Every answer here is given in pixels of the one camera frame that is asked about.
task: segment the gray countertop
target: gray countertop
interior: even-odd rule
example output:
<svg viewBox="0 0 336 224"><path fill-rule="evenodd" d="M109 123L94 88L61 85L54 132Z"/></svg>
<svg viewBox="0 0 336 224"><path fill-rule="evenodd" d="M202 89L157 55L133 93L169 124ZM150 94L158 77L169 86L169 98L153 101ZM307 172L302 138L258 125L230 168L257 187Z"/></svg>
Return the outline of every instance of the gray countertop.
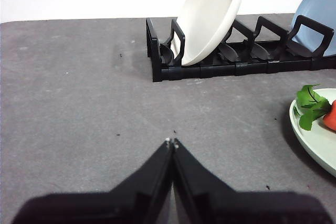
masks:
<svg viewBox="0 0 336 224"><path fill-rule="evenodd" d="M253 28L257 15L238 19ZM170 18L153 23L165 40ZM152 83L143 18L4 23L1 43L1 223L34 196L109 191L169 136L235 190L311 194L336 220L336 178L288 116L296 91L336 87L336 70Z"/></svg>

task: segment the white bowl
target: white bowl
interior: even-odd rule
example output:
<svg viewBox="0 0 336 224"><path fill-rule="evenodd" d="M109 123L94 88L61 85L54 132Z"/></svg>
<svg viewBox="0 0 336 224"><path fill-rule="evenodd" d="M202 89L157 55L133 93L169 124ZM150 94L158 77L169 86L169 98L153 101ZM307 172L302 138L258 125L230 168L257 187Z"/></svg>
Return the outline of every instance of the white bowl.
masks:
<svg viewBox="0 0 336 224"><path fill-rule="evenodd" d="M331 104L336 100L336 89L316 89L317 94L328 99ZM290 122L301 145L325 170L336 177L336 132L324 126L322 118L313 122L311 131L302 129L299 117L294 115L294 100L289 109Z"/></svg>
<svg viewBox="0 0 336 224"><path fill-rule="evenodd" d="M186 0L177 23L185 35L182 65L189 66L208 56L230 29L241 0ZM180 40L174 35L171 49L176 57Z"/></svg>

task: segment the blue plate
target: blue plate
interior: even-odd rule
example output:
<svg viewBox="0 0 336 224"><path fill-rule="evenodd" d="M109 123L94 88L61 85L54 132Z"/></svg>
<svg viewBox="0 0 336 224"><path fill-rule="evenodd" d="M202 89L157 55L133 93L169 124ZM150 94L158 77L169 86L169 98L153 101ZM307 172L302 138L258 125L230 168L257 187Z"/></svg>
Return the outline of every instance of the blue plate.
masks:
<svg viewBox="0 0 336 224"><path fill-rule="evenodd" d="M336 0L303 0L294 15L292 27L298 15L304 15L336 30ZM323 35L306 26L301 26L293 39L314 51L321 44ZM324 52L324 56L334 55L336 55L336 35Z"/></svg>

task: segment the red vegetable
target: red vegetable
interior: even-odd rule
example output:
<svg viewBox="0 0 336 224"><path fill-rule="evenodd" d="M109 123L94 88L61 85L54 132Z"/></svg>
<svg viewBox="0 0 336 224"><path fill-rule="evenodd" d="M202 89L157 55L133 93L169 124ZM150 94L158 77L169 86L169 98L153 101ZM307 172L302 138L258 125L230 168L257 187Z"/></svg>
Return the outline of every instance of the red vegetable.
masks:
<svg viewBox="0 0 336 224"><path fill-rule="evenodd" d="M323 117L324 124L336 131L336 100L332 103L331 110Z"/></svg>

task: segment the dish rack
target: dish rack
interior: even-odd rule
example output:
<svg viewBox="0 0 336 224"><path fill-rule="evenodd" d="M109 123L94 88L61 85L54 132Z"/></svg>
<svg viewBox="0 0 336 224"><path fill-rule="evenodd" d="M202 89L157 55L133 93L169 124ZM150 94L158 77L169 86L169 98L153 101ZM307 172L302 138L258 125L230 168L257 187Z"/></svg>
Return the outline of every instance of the dish rack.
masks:
<svg viewBox="0 0 336 224"><path fill-rule="evenodd" d="M300 26L304 25L323 35L321 45L310 51L293 41ZM279 40L256 41L261 28L265 27L278 35ZM235 28L246 39L242 42L226 42ZM170 45L174 34L180 42L180 53L174 58ZM159 43L150 18L146 19L148 57L152 62L153 82L187 78L210 78L215 76L241 76L253 73L277 73L300 70L336 69L336 55L323 57L334 30L313 19L298 16L291 32L260 16L254 31L234 20L222 42L201 62L182 66L185 36L176 19L171 23L171 34L164 43Z"/></svg>

